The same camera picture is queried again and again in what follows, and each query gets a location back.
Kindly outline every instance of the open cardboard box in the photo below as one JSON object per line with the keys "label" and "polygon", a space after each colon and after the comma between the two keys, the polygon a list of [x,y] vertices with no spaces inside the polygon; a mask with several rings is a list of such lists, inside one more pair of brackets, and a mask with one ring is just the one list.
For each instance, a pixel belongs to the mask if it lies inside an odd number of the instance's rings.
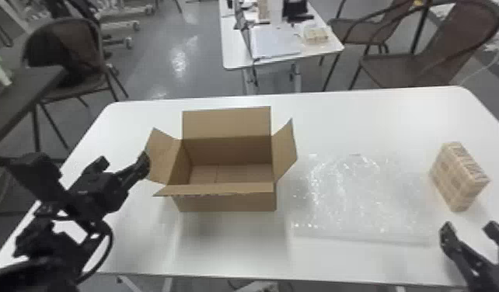
{"label": "open cardboard box", "polygon": [[270,107],[183,112],[183,139],[153,129],[148,179],[181,212],[275,211],[276,182],[297,160],[293,123],[271,135]]}

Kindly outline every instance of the cardboard package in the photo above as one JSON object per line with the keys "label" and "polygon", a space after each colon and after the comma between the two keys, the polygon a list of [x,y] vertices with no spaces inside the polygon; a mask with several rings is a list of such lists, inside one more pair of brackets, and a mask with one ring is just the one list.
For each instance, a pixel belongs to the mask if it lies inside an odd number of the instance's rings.
{"label": "cardboard package", "polygon": [[270,107],[183,112],[183,139],[154,129],[148,179],[181,212],[275,211],[276,182],[297,160],[293,123],[271,135]]}
{"label": "cardboard package", "polygon": [[438,191],[449,209],[461,212],[469,209],[489,177],[459,142],[443,144],[430,171]]}

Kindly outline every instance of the white table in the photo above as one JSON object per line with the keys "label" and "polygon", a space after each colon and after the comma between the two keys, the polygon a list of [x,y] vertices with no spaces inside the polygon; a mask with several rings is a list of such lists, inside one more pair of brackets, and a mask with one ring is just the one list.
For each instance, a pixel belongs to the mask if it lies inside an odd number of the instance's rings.
{"label": "white table", "polygon": [[[274,213],[179,214],[171,199],[152,197],[159,186],[141,181],[122,208],[106,217],[116,243],[101,273],[463,285],[438,246],[438,229],[447,220],[460,238],[496,260],[497,247],[481,228],[489,220],[499,222],[499,123],[460,87],[114,103],[63,165],[61,182],[69,186],[100,155],[112,171],[131,164],[152,127],[181,137],[183,110],[262,105],[271,106],[273,131],[293,117],[301,156],[396,152],[403,162],[422,165],[408,171],[426,172],[443,142],[461,141],[492,182],[465,213],[450,212],[437,194],[436,244],[410,246],[295,236],[282,203]],[[281,190],[291,179],[289,172],[279,181],[279,202],[287,199]],[[16,262],[15,237],[36,207],[0,250],[0,268]],[[59,225],[58,230],[81,234],[73,225]]]}
{"label": "white table", "polygon": [[[235,16],[229,11],[226,0],[218,1],[218,9],[221,24],[222,65],[226,70],[241,70],[243,73],[246,94],[255,94],[257,93],[257,89],[254,86],[255,82],[253,80],[253,73],[251,72],[253,59],[250,57],[250,53],[246,49],[246,44],[244,43],[244,39],[240,31],[233,29],[233,26],[236,24]],[[327,43],[310,45],[307,44],[302,38],[300,54],[267,58],[255,62],[255,66],[257,68],[262,68],[263,65],[270,66],[277,63],[291,64],[291,73],[294,77],[293,82],[296,92],[301,92],[302,90],[302,76],[300,75],[300,67],[297,62],[299,59],[336,54],[344,49],[344,46],[335,36],[331,28],[327,26],[324,20],[320,17],[319,13],[317,13],[309,2],[308,13],[312,14],[314,19],[305,21],[302,24],[295,26],[297,27],[298,34],[303,36],[302,27],[308,23],[315,23],[318,27],[325,27],[327,35],[329,36]],[[248,20],[255,20],[257,18],[257,12],[244,12],[244,15]]]}

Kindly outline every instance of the wooden block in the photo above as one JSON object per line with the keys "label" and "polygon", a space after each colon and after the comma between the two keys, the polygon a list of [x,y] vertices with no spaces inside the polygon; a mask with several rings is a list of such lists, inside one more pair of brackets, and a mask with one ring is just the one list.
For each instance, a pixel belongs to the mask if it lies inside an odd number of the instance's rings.
{"label": "wooden block", "polygon": [[441,146],[430,175],[449,208],[455,212],[467,210],[490,181],[459,142]]}

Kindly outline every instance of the laptop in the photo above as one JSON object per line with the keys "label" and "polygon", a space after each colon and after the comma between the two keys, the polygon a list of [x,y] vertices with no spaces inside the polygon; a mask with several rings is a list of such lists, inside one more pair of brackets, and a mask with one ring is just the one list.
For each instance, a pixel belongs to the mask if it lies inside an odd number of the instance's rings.
{"label": "laptop", "polygon": [[252,26],[238,1],[234,1],[234,13],[236,29],[242,34],[253,60],[300,54],[300,36],[288,23]]}

